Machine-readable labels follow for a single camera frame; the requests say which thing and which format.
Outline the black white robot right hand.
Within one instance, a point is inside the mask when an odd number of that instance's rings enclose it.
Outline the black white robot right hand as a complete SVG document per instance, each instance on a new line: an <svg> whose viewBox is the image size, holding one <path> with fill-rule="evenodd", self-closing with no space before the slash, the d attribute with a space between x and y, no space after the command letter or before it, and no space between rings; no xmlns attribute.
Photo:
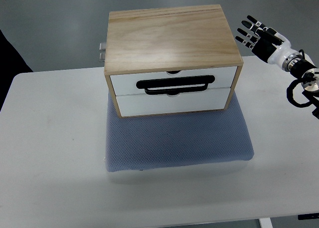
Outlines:
<svg viewBox="0 0 319 228"><path fill-rule="evenodd" d="M284 71L290 71L290 63L304 58L301 52L291 48L290 41L273 28L262 22L247 16L242 25L249 31L238 28L237 31L243 35L235 39L249 48L260 60L271 65L277 65Z"/></svg>

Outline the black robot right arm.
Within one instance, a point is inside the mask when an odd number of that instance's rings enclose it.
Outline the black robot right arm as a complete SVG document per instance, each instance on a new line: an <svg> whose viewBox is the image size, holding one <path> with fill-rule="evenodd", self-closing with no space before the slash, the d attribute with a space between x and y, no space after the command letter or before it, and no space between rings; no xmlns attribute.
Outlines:
<svg viewBox="0 0 319 228"><path fill-rule="evenodd" d="M288 63L290 74L296 79L291 82L286 90L287 100L298 108L314 105L316 108L312 114L319 118L319 69L306 60L303 49L299 50L296 57ZM294 99L294 89L300 84L303 88L302 95L308 100L306 103L298 103Z"/></svg>

